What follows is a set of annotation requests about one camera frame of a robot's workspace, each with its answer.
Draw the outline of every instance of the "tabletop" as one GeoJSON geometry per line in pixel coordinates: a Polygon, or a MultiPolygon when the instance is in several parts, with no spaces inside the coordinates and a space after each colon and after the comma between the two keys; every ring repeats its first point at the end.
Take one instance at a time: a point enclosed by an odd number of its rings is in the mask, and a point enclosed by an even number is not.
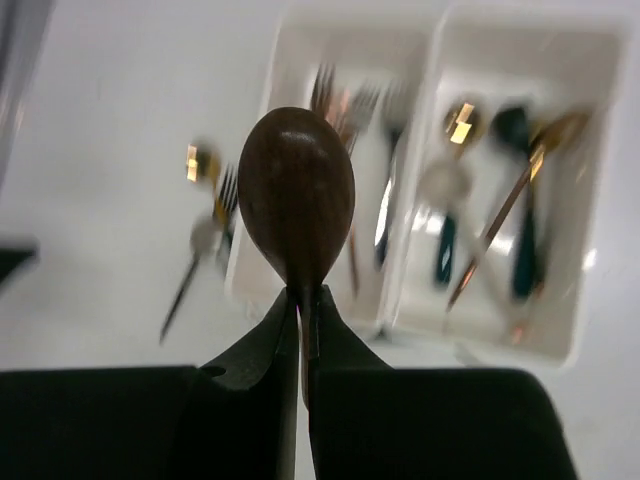
{"type": "MultiPolygon", "coordinates": [[[[631,0],[510,3],[606,8],[640,20],[631,0]]],[[[410,4],[424,2],[393,3],[410,4]]],[[[203,363],[251,328],[245,307],[224,297],[219,271],[205,266],[158,345],[189,260],[191,224],[211,204],[210,194],[185,181],[186,146],[204,136],[236,161],[257,120],[285,6],[57,2],[0,197],[0,233],[34,235],[41,244],[40,263],[3,294],[0,368],[203,363]]],[[[627,76],[636,78],[635,38],[629,55],[627,76]]],[[[631,83],[620,92],[602,173],[580,357],[566,372],[534,372],[557,405],[584,479],[640,476],[640,260],[633,254],[640,163],[628,141],[640,95],[631,83]]],[[[436,347],[376,341],[372,348],[394,366],[461,365],[436,347]]],[[[296,478],[313,478],[302,408],[296,478]]]]}

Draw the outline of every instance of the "green spoon handle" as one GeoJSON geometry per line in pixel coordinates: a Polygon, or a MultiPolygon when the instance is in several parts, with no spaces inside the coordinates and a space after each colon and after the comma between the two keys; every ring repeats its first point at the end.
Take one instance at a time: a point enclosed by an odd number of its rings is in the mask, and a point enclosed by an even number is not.
{"type": "Polygon", "coordinates": [[[440,244],[436,258],[435,282],[437,285],[446,286],[451,281],[455,241],[456,222],[451,215],[447,214],[440,231],[440,244]]]}
{"type": "Polygon", "coordinates": [[[527,203],[513,269],[513,296],[519,299],[531,295],[537,280],[534,209],[530,202],[527,203]]]}

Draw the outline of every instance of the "dark green spoon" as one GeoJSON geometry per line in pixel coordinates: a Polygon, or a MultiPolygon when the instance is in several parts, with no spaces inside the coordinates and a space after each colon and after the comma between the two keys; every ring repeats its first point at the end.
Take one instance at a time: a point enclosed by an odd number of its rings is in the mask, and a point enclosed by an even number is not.
{"type": "MultiPolygon", "coordinates": [[[[491,130],[504,147],[529,163],[531,127],[524,106],[516,105],[501,110],[493,119],[491,130]]],[[[534,203],[532,186],[529,184],[512,278],[513,295],[520,299],[529,297],[536,284],[542,281],[542,272],[537,268],[534,203]]]]}

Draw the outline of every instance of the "wooden spoon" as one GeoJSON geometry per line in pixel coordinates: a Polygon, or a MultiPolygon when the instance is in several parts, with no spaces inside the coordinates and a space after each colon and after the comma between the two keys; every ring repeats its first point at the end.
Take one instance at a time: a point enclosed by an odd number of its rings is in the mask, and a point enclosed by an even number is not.
{"type": "Polygon", "coordinates": [[[340,137],[308,110],[269,112],[242,150],[238,200],[249,235],[296,296],[304,320],[353,218],[353,170],[340,137]]]}

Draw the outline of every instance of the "white container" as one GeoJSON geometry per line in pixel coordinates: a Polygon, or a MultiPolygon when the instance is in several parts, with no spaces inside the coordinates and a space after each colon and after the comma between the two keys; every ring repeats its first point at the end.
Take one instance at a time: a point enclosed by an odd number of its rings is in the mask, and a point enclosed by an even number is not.
{"type": "MultiPolygon", "coordinates": [[[[595,252],[590,222],[623,43],[621,27],[601,18],[487,7],[448,12],[434,42],[437,53],[431,56],[435,102],[428,153],[408,169],[403,189],[415,194],[424,166],[446,152],[441,119],[465,95],[480,99],[487,121],[501,106],[523,99],[531,105],[534,118],[550,121],[576,106],[593,108],[594,117],[579,144],[567,153],[549,155],[539,174],[537,229],[546,244],[547,276],[542,296],[522,308],[531,318],[530,335],[520,345],[509,344],[504,321],[479,273],[452,311],[445,313],[469,256],[458,241],[449,288],[431,288],[443,214],[423,210],[415,221],[405,222],[398,235],[403,244],[397,255],[404,262],[396,262],[391,274],[389,296],[397,303],[388,312],[392,320],[386,330],[392,338],[464,342],[488,363],[526,366],[533,360],[536,365],[557,367],[575,359],[583,323],[580,293],[595,252]]],[[[491,138],[471,147],[462,162],[473,172],[469,208],[480,235],[523,164],[497,149],[491,138]]],[[[505,294],[510,289],[521,201],[488,252],[505,280],[505,294]]],[[[405,212],[412,207],[404,206],[405,212]]]]}
{"type": "MultiPolygon", "coordinates": [[[[386,182],[387,145],[379,113],[353,155],[356,238],[361,293],[351,294],[346,249],[327,277],[345,320],[369,337],[385,330],[397,341],[463,346],[484,362],[562,366],[576,357],[583,319],[580,292],[593,263],[590,223],[608,119],[615,100],[626,31],[602,17],[504,7],[456,6],[444,15],[425,10],[347,12],[295,9],[278,32],[265,85],[262,117],[285,105],[307,107],[318,65],[335,63],[337,88],[365,79],[382,88],[401,78],[419,85],[400,161],[397,216],[383,274],[373,269],[373,236],[386,182]],[[534,116],[552,120],[576,106],[593,108],[588,131],[567,153],[550,155],[539,174],[537,229],[546,240],[546,288],[523,308],[530,335],[505,342],[505,326],[477,274],[453,310],[445,313],[468,254],[457,242],[452,282],[433,286],[442,212],[414,219],[417,182],[425,165],[446,155],[442,119],[449,106],[479,99],[487,122],[510,101],[526,99],[534,116]]],[[[471,147],[462,162],[473,173],[470,213],[480,234],[515,183],[523,165],[491,139],[471,147]]],[[[514,207],[488,255],[510,289],[522,204],[514,207]]],[[[231,252],[227,291],[268,307],[283,287],[247,235],[241,219],[231,252]]]]}
{"type": "MultiPolygon", "coordinates": [[[[355,92],[366,80],[384,94],[392,84],[404,82],[420,90],[426,78],[427,52],[434,16],[405,12],[353,12],[297,8],[283,20],[276,39],[260,117],[282,106],[308,108],[319,65],[336,67],[336,90],[355,92]]],[[[411,122],[398,148],[398,161],[415,163],[421,156],[420,142],[412,129],[424,131],[420,122],[411,122]]],[[[374,236],[380,202],[388,171],[388,146],[380,122],[380,108],[364,134],[358,137],[352,155],[356,180],[354,215],[360,292],[354,300],[348,247],[329,272],[330,286],[341,315],[363,337],[380,332],[385,311],[384,272],[374,268],[374,236]]],[[[391,267],[389,257],[386,269],[391,267]]],[[[231,251],[226,288],[233,296],[261,305],[271,305],[284,286],[247,234],[241,219],[231,251]]]]}

